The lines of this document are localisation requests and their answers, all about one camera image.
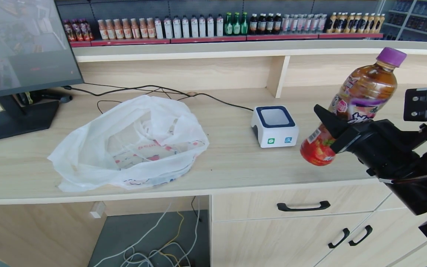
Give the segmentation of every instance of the white plastic bag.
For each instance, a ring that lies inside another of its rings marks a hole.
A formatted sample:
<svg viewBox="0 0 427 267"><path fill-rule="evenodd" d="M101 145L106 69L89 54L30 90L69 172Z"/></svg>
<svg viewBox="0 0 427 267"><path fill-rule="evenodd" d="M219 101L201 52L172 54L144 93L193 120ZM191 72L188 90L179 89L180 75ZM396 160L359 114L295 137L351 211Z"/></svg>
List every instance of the white plastic bag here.
<svg viewBox="0 0 427 267"><path fill-rule="evenodd" d="M71 132L48 159L64 178L62 191L104 184L136 189L185 174L208 145L184 103L139 96Z"/></svg>

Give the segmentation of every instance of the iced tea bottle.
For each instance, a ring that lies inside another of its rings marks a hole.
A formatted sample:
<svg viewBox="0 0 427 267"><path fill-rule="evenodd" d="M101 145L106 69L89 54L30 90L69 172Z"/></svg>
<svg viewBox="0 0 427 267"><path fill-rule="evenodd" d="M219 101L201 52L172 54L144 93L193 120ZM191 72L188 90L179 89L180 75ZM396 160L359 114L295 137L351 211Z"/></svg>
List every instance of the iced tea bottle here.
<svg viewBox="0 0 427 267"><path fill-rule="evenodd" d="M393 96L397 82L393 70L401 65L406 54L385 47L373 65L354 70L334 96L329 111L349 123L361 123L375 117L378 110ZM325 166L334 160L330 145L335 141L321 123L301 144L301 155L310 163Z"/></svg>

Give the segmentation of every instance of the bottle cap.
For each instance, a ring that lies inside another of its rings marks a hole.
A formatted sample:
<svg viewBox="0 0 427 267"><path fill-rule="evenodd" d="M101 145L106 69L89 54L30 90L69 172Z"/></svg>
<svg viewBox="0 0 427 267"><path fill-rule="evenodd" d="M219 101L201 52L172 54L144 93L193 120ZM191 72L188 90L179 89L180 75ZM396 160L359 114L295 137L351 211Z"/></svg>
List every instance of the bottle cap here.
<svg viewBox="0 0 427 267"><path fill-rule="evenodd" d="M407 54L391 47L385 47L377 56L377 60L399 67L406 59Z"/></svg>

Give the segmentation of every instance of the drawer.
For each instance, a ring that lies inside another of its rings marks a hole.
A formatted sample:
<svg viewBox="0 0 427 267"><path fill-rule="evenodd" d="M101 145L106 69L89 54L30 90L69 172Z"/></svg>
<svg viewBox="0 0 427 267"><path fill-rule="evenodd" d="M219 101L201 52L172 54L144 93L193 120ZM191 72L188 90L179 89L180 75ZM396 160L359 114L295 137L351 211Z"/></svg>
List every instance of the drawer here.
<svg viewBox="0 0 427 267"><path fill-rule="evenodd" d="M390 190L383 184L215 194L212 196L212 220L373 211L389 194ZM278 203L284 203L285 208L297 210L280 211Z"/></svg>

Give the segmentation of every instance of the barcode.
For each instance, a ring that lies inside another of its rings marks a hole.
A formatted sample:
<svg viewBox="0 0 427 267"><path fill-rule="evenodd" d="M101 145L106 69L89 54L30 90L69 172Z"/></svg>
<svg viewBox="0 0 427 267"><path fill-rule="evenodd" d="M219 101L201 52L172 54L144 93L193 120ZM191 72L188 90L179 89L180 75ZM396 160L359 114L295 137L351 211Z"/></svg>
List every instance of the barcode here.
<svg viewBox="0 0 427 267"><path fill-rule="evenodd" d="M307 137L307 141L310 143L314 142L314 140L321 134L321 131L319 130L319 128L317 128L312 135L310 135L309 137Z"/></svg>

